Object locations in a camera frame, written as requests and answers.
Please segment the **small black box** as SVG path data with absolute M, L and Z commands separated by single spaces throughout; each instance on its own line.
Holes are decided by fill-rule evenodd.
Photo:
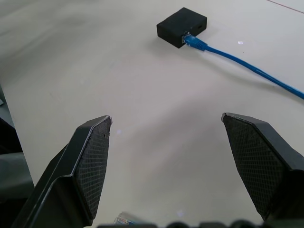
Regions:
M 186 35 L 197 36 L 207 28 L 208 18 L 188 8 L 181 8 L 157 24 L 157 36 L 176 48 L 181 48 Z

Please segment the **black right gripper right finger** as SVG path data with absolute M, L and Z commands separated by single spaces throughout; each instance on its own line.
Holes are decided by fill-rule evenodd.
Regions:
M 237 171 L 263 221 L 304 222 L 304 156 L 267 122 L 223 113 Z

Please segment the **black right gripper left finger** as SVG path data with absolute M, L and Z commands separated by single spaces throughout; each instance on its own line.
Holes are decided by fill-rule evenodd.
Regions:
M 96 218 L 112 118 L 89 120 L 50 161 L 11 228 L 84 228 Z

